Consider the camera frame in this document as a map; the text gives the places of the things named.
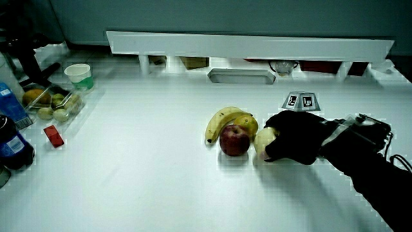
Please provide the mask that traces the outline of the person's right hand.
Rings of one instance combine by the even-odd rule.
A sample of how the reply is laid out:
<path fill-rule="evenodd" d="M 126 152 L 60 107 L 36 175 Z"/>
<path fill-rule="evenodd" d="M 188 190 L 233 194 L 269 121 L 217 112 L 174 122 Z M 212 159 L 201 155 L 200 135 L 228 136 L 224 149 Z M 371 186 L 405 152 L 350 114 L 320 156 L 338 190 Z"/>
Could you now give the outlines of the person's right hand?
<path fill-rule="evenodd" d="M 281 111 L 265 123 L 266 128 L 274 130 L 276 138 L 261 152 L 263 160 L 290 159 L 313 164 L 323 138 L 321 123 L 324 119 L 315 114 L 320 110 L 315 93 L 290 92 Z"/>

